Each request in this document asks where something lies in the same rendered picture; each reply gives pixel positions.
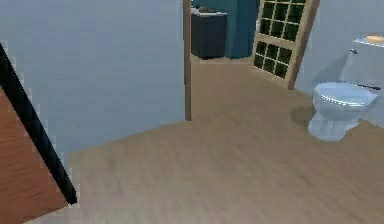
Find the orange-brown wooden furniture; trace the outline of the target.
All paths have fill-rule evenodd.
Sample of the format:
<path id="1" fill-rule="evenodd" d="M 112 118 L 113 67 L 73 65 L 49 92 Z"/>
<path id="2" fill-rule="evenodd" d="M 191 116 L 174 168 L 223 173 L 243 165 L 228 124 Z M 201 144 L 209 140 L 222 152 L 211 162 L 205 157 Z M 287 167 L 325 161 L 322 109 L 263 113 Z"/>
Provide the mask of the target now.
<path id="1" fill-rule="evenodd" d="M 0 224 L 23 224 L 67 205 L 0 87 Z"/>

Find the dark grey cabinet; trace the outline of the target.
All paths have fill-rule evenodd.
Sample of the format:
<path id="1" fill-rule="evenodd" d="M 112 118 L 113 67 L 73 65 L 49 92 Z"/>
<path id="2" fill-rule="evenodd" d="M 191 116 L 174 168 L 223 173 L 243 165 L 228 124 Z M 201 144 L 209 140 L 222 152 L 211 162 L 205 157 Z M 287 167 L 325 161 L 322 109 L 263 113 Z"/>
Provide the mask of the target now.
<path id="1" fill-rule="evenodd" d="M 191 53 L 200 59 L 225 55 L 227 14 L 191 9 Z"/>

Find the white toilet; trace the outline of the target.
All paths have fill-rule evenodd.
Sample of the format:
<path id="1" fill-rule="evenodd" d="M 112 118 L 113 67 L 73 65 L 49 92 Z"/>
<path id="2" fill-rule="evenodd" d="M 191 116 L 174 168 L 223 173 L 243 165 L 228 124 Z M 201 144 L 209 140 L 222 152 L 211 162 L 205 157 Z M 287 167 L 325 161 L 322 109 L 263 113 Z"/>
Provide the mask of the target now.
<path id="1" fill-rule="evenodd" d="M 342 140 L 380 96 L 384 96 L 384 43 L 353 40 L 338 80 L 313 89 L 315 114 L 309 133 L 323 141 Z"/>

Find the wooden glass-paned room door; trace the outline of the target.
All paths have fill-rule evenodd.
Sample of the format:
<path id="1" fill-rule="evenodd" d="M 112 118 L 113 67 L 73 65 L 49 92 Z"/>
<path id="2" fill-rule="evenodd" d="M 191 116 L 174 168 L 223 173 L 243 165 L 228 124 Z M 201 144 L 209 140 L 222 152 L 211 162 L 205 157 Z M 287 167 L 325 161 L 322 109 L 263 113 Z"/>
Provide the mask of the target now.
<path id="1" fill-rule="evenodd" d="M 268 81 L 293 89 L 320 0 L 260 0 L 253 66 Z"/>

